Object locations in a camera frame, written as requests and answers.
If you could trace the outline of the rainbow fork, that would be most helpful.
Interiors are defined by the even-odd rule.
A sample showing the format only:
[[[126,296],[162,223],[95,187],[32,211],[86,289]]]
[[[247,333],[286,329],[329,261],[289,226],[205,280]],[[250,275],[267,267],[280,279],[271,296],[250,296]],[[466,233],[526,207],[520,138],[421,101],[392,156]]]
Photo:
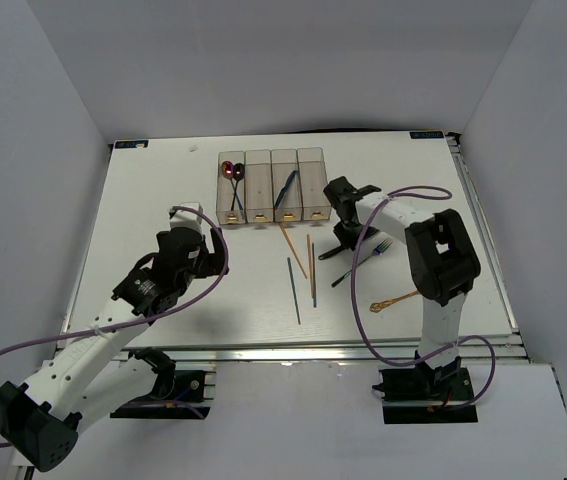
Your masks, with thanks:
[[[361,265],[363,265],[364,263],[366,263],[368,260],[370,260],[372,258],[375,258],[377,256],[382,255],[385,251],[388,250],[388,248],[392,245],[392,243],[393,243],[393,241],[390,237],[384,238],[378,245],[376,245],[368,253],[367,256],[365,256],[364,258],[359,260],[359,262],[357,263],[357,267],[360,267]],[[335,288],[336,286],[341,284],[344,280],[346,280],[351,275],[351,272],[352,272],[352,270],[345,272],[343,275],[341,275],[339,278],[337,278],[335,281],[333,281],[331,283],[331,287]]]

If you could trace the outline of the rainbow spoon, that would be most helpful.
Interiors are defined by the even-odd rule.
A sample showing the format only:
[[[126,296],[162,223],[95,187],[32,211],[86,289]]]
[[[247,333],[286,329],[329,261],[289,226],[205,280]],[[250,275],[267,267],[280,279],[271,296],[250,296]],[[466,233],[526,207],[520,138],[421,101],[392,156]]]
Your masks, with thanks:
[[[231,209],[234,209],[236,202],[236,184],[234,183],[234,165],[231,161],[223,161],[221,164],[222,176],[230,182],[232,187],[232,204]]]

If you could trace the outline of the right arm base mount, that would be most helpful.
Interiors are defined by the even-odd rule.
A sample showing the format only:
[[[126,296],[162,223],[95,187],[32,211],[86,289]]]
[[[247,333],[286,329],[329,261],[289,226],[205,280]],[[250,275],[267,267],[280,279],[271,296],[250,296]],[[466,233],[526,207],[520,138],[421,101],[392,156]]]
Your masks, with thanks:
[[[478,422],[471,403],[474,389],[468,369],[456,356],[432,369],[426,362],[379,371],[372,391],[382,403],[386,425],[470,424]]]

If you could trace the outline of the black spoon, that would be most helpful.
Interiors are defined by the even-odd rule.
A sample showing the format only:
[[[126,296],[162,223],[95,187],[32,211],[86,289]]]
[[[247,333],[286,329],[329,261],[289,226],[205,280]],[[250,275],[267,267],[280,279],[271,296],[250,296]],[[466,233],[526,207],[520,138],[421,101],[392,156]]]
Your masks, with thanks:
[[[238,187],[239,183],[244,179],[245,166],[243,163],[236,163],[233,165],[232,178],[233,178],[233,202],[232,207],[237,206],[240,210],[243,209],[241,200],[239,198]]]

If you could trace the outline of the blue knife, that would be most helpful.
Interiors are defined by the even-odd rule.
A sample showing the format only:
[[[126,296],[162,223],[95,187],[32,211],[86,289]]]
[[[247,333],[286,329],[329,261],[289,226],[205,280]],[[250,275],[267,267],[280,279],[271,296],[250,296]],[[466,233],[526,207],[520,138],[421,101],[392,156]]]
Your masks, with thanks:
[[[296,176],[298,174],[297,170],[293,170],[287,177],[283,187],[281,188],[281,190],[279,191],[277,198],[274,202],[274,209],[277,210],[279,208],[279,206],[281,205],[281,203],[283,202],[287,191],[290,189],[292,183],[294,182]]]

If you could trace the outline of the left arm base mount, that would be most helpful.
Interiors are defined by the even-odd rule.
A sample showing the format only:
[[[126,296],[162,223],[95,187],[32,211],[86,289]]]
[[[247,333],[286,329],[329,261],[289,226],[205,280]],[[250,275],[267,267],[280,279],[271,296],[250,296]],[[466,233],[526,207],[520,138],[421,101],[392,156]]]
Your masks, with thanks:
[[[143,360],[154,374],[152,389],[130,399],[110,414],[112,419],[204,420],[215,395],[215,374],[201,369],[179,369],[164,352],[147,348],[128,353]]]

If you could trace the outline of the gold fork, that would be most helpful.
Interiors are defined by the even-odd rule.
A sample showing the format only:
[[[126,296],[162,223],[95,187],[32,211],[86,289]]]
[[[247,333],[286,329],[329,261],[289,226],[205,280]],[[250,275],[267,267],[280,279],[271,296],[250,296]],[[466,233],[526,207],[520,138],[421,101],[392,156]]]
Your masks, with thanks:
[[[419,295],[418,291],[412,291],[410,293],[404,294],[404,295],[396,297],[396,298],[392,298],[392,299],[388,299],[388,300],[384,300],[384,301],[380,301],[380,302],[374,302],[369,306],[369,311],[372,312],[372,313],[379,313],[382,310],[389,308],[392,305],[395,305],[399,302],[402,302],[404,300],[410,299],[410,298],[418,296],[418,295]]]

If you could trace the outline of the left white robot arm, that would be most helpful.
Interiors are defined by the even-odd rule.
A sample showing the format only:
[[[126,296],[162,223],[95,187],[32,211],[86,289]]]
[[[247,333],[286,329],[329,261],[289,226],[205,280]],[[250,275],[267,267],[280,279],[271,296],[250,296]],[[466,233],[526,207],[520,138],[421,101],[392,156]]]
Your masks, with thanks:
[[[81,433],[131,400],[160,401],[176,386],[175,363],[163,351],[134,350],[116,372],[101,371],[156,316],[170,310],[195,279],[227,269],[222,233],[197,223],[157,235],[157,251],[142,257],[114,288],[92,328],[69,341],[44,368],[20,384],[0,386],[0,435],[40,472],[63,462]]]

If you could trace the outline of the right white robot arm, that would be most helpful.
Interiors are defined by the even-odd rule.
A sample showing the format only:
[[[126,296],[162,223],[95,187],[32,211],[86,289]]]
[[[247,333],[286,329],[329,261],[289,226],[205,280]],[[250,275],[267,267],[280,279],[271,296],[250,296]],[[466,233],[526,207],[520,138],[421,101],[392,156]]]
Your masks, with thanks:
[[[344,176],[330,181],[323,193],[339,218],[335,235],[343,247],[353,251],[350,301],[365,346],[386,365],[418,369],[414,374],[416,390],[429,399],[440,397],[460,369],[461,312],[481,265],[457,211],[420,210],[401,200],[444,201],[451,199],[452,193],[439,186],[415,185],[384,194],[373,185],[356,188]],[[421,338],[414,358],[406,362],[383,357],[372,346],[362,324],[356,295],[357,268],[371,228],[405,245],[411,279],[422,298]]]

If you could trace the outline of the black knife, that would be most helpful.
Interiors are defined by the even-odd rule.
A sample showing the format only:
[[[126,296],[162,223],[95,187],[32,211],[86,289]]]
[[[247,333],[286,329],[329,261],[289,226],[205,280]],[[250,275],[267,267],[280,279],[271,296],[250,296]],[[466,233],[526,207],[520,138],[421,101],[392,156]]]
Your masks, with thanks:
[[[320,254],[318,256],[318,259],[320,261],[328,260],[328,259],[333,258],[334,256],[340,254],[341,252],[344,252],[344,251],[347,251],[347,250],[348,250],[348,247],[339,245],[335,248],[332,248],[332,249]]]

